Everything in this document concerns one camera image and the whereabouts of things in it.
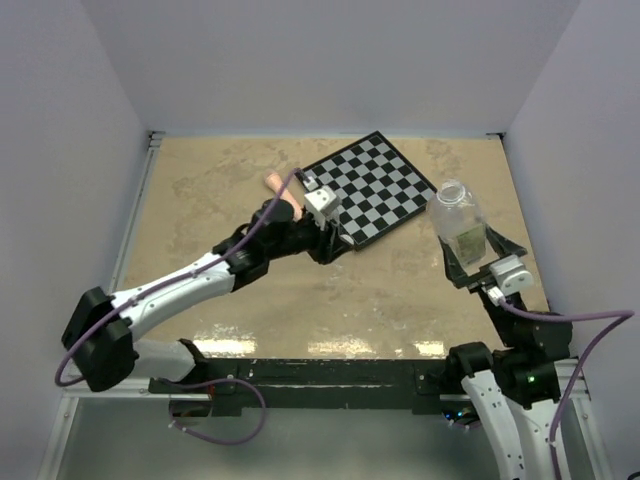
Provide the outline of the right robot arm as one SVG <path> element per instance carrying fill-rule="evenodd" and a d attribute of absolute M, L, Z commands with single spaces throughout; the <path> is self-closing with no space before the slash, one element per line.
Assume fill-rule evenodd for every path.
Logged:
<path fill-rule="evenodd" d="M 522 290 L 534 278 L 522 261 L 524 247 L 488 228 L 497 260 L 465 272 L 453 249 L 441 246 L 446 278 L 482 301 L 504 347 L 482 342 L 450 349 L 438 379 L 442 391 L 469 396 L 490 441 L 502 479 L 568 479 L 571 476 L 559 420 L 566 405 L 556 364 L 569 356 L 572 327 L 550 314 L 530 320 Z"/>

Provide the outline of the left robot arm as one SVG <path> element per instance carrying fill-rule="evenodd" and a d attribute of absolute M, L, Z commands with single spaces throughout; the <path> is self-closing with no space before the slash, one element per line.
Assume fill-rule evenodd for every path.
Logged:
<path fill-rule="evenodd" d="M 296 219 L 289 202 L 272 199 L 250 223 L 179 271 L 126 291 L 84 292 L 61 338 L 65 359 L 93 392 L 109 390 L 132 374 L 174 383 L 185 392 L 200 390 L 207 367 L 194 343 L 149 342 L 145 334 L 201 302 L 255 282 L 273 260 L 306 252 L 326 265 L 348 252 L 351 245 L 337 223 L 339 204 L 326 193 L 308 194 Z"/>

